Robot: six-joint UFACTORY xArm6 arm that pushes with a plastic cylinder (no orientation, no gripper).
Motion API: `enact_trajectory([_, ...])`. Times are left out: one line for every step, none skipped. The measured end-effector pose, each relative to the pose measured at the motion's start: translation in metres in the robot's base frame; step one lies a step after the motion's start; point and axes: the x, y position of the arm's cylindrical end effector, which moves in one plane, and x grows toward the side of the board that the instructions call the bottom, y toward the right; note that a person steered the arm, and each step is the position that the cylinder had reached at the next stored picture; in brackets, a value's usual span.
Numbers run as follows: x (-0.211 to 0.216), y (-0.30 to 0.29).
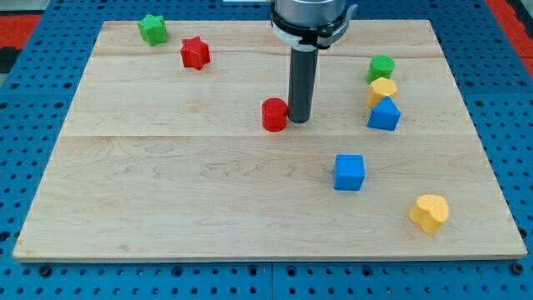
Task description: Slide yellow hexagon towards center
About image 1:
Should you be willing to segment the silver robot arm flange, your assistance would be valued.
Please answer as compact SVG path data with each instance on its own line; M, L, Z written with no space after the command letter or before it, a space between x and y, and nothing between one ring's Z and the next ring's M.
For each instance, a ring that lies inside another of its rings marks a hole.
M271 25L293 50L325 50L346 33L357 9L346 0L275 0Z

